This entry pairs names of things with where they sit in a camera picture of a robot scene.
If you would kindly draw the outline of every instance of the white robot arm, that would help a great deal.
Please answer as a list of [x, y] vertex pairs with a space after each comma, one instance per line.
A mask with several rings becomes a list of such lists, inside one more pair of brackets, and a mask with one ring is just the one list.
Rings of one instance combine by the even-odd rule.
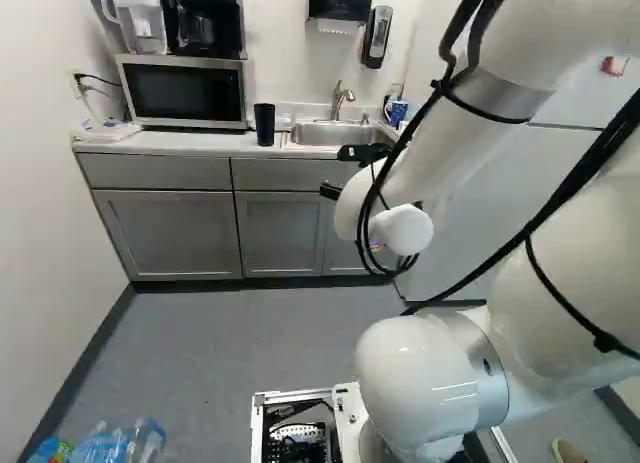
[[[454, 94], [505, 120], [529, 118], [589, 54], [639, 54], [639, 24], [640, 0], [506, 0], [486, 31], [477, 69]], [[422, 251], [424, 239], [416, 238], [411, 247], [413, 238], [394, 231], [428, 232], [435, 226], [437, 232], [438, 197], [495, 155], [512, 126], [440, 99], [380, 189], [391, 210], [374, 209], [386, 219], [378, 236], [400, 241], [399, 254]], [[375, 164], [374, 172], [383, 164]], [[343, 190], [335, 215], [342, 238], [355, 239], [371, 185], [367, 168]], [[640, 351], [639, 191], [635, 131], [595, 181], [509, 256], [486, 307], [449, 319], [425, 312], [370, 328], [356, 350], [369, 417], [361, 460], [365, 440], [374, 433], [405, 463], [447, 461], [459, 435], [537, 414], [576, 392], [640, 374], [633, 358]], [[407, 213], [397, 207], [419, 200], [431, 217], [405, 224]], [[376, 215], [368, 223], [372, 231], [379, 220]], [[596, 348], [592, 333], [536, 272], [631, 355]]]

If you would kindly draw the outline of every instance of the black tumbler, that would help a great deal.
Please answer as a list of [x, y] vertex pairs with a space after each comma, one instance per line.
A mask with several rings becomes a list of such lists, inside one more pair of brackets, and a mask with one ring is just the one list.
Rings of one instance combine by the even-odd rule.
[[273, 146], [276, 129], [276, 105], [258, 103], [253, 107], [256, 116], [256, 133], [260, 146]]

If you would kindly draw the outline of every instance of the baseboard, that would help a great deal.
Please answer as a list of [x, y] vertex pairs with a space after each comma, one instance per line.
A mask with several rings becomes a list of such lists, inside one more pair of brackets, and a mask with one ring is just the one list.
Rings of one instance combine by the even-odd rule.
[[595, 390], [598, 398], [613, 414], [618, 424], [627, 432], [636, 445], [640, 446], [640, 419], [624, 400], [610, 386]]
[[271, 290], [285, 288], [342, 288], [380, 286], [391, 283], [384, 275], [310, 276], [282, 278], [244, 278], [239, 280], [136, 281], [137, 293], [199, 293], [216, 291]]
[[91, 338], [87, 348], [82, 355], [80, 355], [80, 358], [74, 365], [71, 373], [69, 373], [62, 388], [60, 388], [60, 391], [58, 391], [51, 402], [49, 409], [42, 417], [40, 424], [31, 435], [22, 454], [18, 457], [18, 463], [26, 462], [44, 440], [56, 433], [87, 375], [91, 371], [93, 364], [107, 344], [107, 341], [109, 341], [109, 338], [111, 338], [111, 335], [113, 335], [120, 320], [129, 309], [129, 306], [131, 306], [135, 295], [136, 292], [133, 285], [129, 284], [120, 295], [120, 298], [118, 298], [118, 301], [113, 305], [111, 311], [109, 311], [109, 314], [93, 335], [93, 338]]

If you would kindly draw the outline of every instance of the coffee maker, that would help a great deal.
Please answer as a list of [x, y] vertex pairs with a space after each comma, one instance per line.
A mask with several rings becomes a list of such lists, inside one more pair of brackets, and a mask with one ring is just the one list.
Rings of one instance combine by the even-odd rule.
[[162, 0], [169, 52], [246, 59], [242, 0]]

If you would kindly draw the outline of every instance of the soap dispenser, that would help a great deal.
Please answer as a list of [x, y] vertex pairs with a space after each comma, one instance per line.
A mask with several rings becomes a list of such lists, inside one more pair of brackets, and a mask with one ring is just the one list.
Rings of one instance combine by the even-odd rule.
[[382, 67], [387, 53], [392, 18], [393, 8], [390, 6], [376, 6], [369, 15], [362, 43], [362, 64], [368, 68], [378, 70]]

